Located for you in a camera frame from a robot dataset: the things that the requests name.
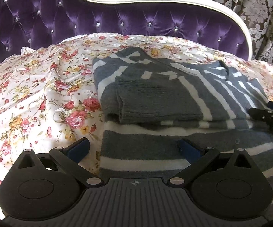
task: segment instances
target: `bed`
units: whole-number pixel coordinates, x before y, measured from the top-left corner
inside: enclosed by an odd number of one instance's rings
[[[91,63],[129,46],[182,62],[223,60],[259,79],[273,101],[273,66],[250,60],[246,25],[219,3],[0,0],[0,184],[23,149],[44,153],[83,136],[91,146],[81,166],[98,172],[104,114]]]

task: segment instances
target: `ribbed gray plate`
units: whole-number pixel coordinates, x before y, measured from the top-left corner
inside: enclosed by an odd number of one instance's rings
[[[170,188],[161,179],[110,179],[106,186],[86,190],[63,215],[38,222],[7,217],[5,222],[13,227],[260,227],[267,221],[211,217],[184,189]]]

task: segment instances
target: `floral bedspread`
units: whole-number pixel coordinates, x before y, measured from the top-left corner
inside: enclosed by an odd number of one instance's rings
[[[80,165],[98,172],[104,115],[96,98],[92,59],[129,46],[177,62],[223,60],[249,78],[258,78],[273,101],[272,65],[258,60],[247,62],[174,37],[95,33],[11,56],[0,64],[0,184],[22,150],[32,148],[45,153],[81,137],[90,140],[90,153]]]

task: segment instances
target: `folded gray cloth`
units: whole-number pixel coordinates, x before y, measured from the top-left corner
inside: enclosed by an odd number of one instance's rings
[[[130,47],[95,59],[94,79],[104,113],[121,124],[249,128],[247,109],[265,108],[267,98],[256,79],[224,66],[153,59]]]
[[[95,59],[93,72],[105,114],[103,179],[167,180],[190,165],[177,147],[187,138],[221,152],[246,148],[273,188],[273,135],[247,114],[250,107],[266,108],[256,79],[220,61],[176,63],[138,47]],[[273,219],[273,204],[266,216]]]

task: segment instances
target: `folded towel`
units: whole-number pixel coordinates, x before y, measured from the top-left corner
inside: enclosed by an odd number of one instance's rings
[[[121,124],[247,129],[253,126],[247,109],[266,108],[258,80],[220,61],[176,63],[130,47],[93,64],[103,111]]]

